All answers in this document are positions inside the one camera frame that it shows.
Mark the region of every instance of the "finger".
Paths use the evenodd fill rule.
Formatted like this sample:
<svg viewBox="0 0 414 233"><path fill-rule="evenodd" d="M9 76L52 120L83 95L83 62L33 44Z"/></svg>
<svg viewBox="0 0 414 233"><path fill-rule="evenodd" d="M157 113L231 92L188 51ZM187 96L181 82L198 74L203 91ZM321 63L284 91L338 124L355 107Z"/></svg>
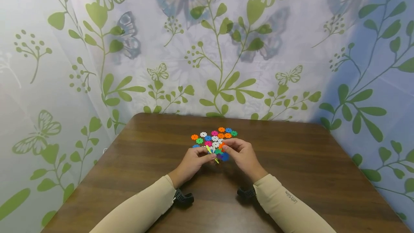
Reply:
<svg viewBox="0 0 414 233"><path fill-rule="evenodd" d="M216 157L217 157L217 155L213 153L213 154L208 154L208 155L199 157L198 160L199 160L200 164L202 165L202 164L205 164L205 163L207 163L211 160L214 160Z"/></svg>

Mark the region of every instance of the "forearm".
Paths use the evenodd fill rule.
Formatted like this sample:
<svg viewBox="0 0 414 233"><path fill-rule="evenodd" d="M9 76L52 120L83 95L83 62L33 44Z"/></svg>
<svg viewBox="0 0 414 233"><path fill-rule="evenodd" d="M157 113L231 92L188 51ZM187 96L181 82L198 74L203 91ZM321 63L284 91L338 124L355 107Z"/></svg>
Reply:
<svg viewBox="0 0 414 233"><path fill-rule="evenodd" d="M121 203L90 233L144 233L173 204L175 188L168 175Z"/></svg>
<svg viewBox="0 0 414 233"><path fill-rule="evenodd" d="M287 233L335 233L335 230L272 175L254 183L257 200Z"/></svg>

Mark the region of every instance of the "plastic toy piece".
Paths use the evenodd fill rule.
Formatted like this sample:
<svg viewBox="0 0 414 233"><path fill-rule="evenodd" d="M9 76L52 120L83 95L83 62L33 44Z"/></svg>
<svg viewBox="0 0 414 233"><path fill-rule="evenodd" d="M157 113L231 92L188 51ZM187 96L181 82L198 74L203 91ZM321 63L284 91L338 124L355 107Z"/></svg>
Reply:
<svg viewBox="0 0 414 233"><path fill-rule="evenodd" d="M207 151L208 151L210 154L212 154L210 147L209 147L209 146L206 146L206 148L207 148ZM214 160L217 162L217 164L220 164L220 163L219 163L219 160L217 159L217 157L216 157Z"/></svg>

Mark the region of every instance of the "backdrop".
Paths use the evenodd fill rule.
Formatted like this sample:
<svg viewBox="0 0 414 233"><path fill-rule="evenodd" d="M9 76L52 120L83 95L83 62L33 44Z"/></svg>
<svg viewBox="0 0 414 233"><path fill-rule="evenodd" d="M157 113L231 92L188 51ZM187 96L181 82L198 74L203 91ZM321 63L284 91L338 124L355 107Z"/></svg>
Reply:
<svg viewBox="0 0 414 233"><path fill-rule="evenodd" d="M141 112L321 123L413 229L409 2L1 0L0 231L40 232Z"/></svg>

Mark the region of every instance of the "wooden table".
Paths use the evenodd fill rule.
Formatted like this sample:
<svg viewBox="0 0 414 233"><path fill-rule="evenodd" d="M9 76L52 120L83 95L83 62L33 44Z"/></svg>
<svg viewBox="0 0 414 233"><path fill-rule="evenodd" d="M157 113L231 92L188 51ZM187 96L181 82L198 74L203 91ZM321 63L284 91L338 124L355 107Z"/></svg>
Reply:
<svg viewBox="0 0 414 233"><path fill-rule="evenodd" d="M117 205L173 170L194 144L192 134L218 127L231 127L251 142L262 166L337 233L410 232L319 125L154 114L129 121L43 232L89 232ZM281 233L257 202L237 198L237 188L248 184L232 160L203 167L181 188L193 193L193 206L173 206L149 232Z"/></svg>

